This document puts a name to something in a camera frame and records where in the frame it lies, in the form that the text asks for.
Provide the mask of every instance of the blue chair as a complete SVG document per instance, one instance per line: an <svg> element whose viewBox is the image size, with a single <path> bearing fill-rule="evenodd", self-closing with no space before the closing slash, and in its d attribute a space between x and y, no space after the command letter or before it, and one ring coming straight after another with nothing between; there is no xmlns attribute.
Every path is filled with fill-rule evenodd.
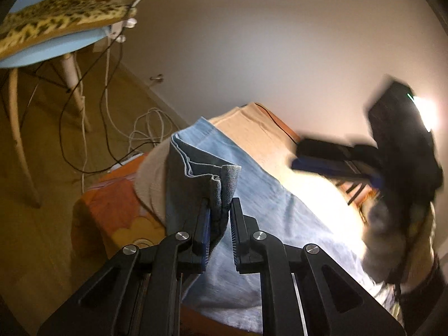
<svg viewBox="0 0 448 336"><path fill-rule="evenodd" d="M17 12L26 6L33 5L42 0L16 0L13 6L10 8L10 12ZM31 178L30 170L25 159L25 153L23 150L22 138L20 135L20 125L17 107L17 79L18 68L35 64L38 62L44 62L54 57L62 57L62 67L64 69L64 75L66 79L67 87L73 89L78 83L78 73L75 66L75 57L72 52L86 47L96 41L106 37L110 32L110 26L105 26L99 29L91 29L76 33L70 33L61 37L53 38L48 41L44 41L40 44L25 48L18 53L15 53L7 58L0 60L0 68L10 69L9 75L9 117L10 124L15 141L15 150L19 157L21 168L25 174L28 186L31 190L34 203L37 207L40 206L40 197L34 186ZM83 100L79 89L75 89L73 92L77 107L80 113L83 110ZM87 131L90 131L90 124L85 118L85 127Z"/></svg>

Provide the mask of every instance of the bright light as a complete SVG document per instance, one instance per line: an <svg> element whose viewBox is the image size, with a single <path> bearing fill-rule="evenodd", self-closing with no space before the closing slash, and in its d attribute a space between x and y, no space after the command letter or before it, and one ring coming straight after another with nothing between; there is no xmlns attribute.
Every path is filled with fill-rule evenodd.
<svg viewBox="0 0 448 336"><path fill-rule="evenodd" d="M434 102L417 96L413 97L413 101L420 112L426 130L429 132L434 129L437 126L437 108Z"/></svg>

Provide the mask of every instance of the chair leg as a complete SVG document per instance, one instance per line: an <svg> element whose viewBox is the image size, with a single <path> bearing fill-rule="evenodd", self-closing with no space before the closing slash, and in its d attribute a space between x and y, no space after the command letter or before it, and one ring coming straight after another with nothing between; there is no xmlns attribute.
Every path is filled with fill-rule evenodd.
<svg viewBox="0 0 448 336"><path fill-rule="evenodd" d="M28 186L31 189L33 199L37 207L40 207L40 197L39 193L34 186L33 180L31 178L30 169L26 163L25 153L23 151L22 137L20 135L20 124L19 124L19 112L17 105L17 78L18 70L14 68L10 71L10 123L11 130L13 132L13 139L15 141L15 149L17 156L19 157L20 166L22 167L23 173L25 174Z"/></svg>
<svg viewBox="0 0 448 336"><path fill-rule="evenodd" d="M64 74L66 76L67 86L69 86L71 89L73 89L79 82L78 72L76 71L74 55L71 53L64 54L62 56L61 63L62 63L62 68L64 69ZM82 117L83 103L82 103L81 92L79 90L79 87L75 89L75 91L73 92L73 96L75 98L76 106L78 107L79 114ZM84 126L86 128L86 131L88 131L88 132L92 131L92 127L90 126L87 116L84 116Z"/></svg>

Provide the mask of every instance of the wall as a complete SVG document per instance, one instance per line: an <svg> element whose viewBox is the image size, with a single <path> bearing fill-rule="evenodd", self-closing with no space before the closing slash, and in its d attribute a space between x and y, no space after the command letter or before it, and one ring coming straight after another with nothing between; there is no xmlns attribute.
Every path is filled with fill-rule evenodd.
<svg viewBox="0 0 448 336"><path fill-rule="evenodd" d="M448 37L425 0L143 0L137 19L123 62L146 83L163 73L154 92L189 123L258 101L299 133L366 136L390 74L436 102L448 170Z"/></svg>

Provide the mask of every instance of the leopard print cover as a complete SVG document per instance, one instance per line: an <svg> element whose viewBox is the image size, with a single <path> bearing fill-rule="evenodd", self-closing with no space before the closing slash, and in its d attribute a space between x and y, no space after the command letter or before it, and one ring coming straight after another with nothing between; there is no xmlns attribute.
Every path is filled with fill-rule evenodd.
<svg viewBox="0 0 448 336"><path fill-rule="evenodd" d="M96 0L43 0L6 15L0 25L0 60L34 44L100 28L135 16L137 9Z"/></svg>

